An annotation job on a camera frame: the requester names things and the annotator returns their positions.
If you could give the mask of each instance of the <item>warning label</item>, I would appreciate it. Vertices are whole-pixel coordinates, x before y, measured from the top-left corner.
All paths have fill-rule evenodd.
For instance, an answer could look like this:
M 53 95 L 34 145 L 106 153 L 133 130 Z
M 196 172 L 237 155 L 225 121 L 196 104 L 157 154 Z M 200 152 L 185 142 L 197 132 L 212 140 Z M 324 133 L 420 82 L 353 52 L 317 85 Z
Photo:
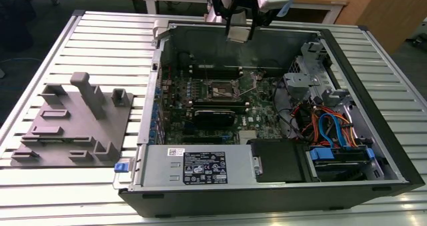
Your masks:
M 225 152 L 185 152 L 183 161 L 185 185 L 227 184 Z

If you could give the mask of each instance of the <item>aluminum extrusion table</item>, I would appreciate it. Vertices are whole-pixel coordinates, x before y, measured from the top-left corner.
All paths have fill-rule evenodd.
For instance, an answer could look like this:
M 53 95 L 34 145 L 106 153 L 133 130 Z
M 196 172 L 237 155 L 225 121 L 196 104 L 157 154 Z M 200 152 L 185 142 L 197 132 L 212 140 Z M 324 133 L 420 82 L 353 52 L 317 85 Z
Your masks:
M 122 202 L 112 181 L 125 184 L 128 173 L 112 168 L 10 169 L 44 100 L 45 83 L 69 85 L 73 72 L 88 72 L 102 92 L 133 93 L 121 158 L 136 155 L 136 140 L 152 61 L 152 27 L 158 18 L 203 21 L 201 17 L 76 12 L 65 25 L 33 79 L 0 130 L 0 225 L 413 225 L 427 222 L 427 186 L 396 197 L 381 197 L 337 211 L 255 213 L 168 219 L 141 218 Z M 353 66 L 405 152 L 427 181 L 427 103 L 376 40 L 356 26 L 273 22 L 276 26 L 327 27 Z

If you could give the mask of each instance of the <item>table leg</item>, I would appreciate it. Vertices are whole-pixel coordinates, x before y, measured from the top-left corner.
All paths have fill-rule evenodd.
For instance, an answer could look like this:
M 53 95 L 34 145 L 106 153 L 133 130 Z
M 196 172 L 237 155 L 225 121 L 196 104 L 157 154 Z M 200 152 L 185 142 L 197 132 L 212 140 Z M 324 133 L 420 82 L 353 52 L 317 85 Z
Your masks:
M 156 15 L 157 14 L 157 7 L 156 7 L 156 1 L 157 0 L 144 0 L 145 5 L 146 5 L 146 13 L 149 15 Z
M 50 0 L 50 2 L 52 2 L 52 5 L 53 5 L 53 6 L 60 5 L 60 0 Z
M 341 10 L 343 10 L 343 5 L 333 5 L 331 10 L 327 12 L 321 23 L 328 25 L 335 24 L 335 21 L 340 15 Z

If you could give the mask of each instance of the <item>metal bracket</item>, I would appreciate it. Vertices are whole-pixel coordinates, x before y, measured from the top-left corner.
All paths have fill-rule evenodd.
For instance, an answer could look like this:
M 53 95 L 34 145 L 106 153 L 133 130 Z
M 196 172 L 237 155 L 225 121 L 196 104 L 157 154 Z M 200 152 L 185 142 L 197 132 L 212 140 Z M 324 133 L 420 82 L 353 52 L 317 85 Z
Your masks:
M 299 100 L 304 98 L 309 90 L 309 86 L 319 85 L 319 82 L 304 73 L 288 72 L 284 74 L 283 79 L 291 96 Z
M 263 166 L 261 166 L 261 160 L 260 157 L 253 157 L 252 158 L 252 163 L 253 163 L 253 172 L 256 175 L 263 174 Z
M 168 19 L 157 19 L 153 21 L 152 26 L 152 36 L 154 40 L 158 38 L 158 35 L 168 30 L 169 20 Z
M 324 105 L 328 107 L 335 107 L 343 101 L 347 95 L 349 95 L 349 92 L 345 89 L 324 90 L 321 93 Z

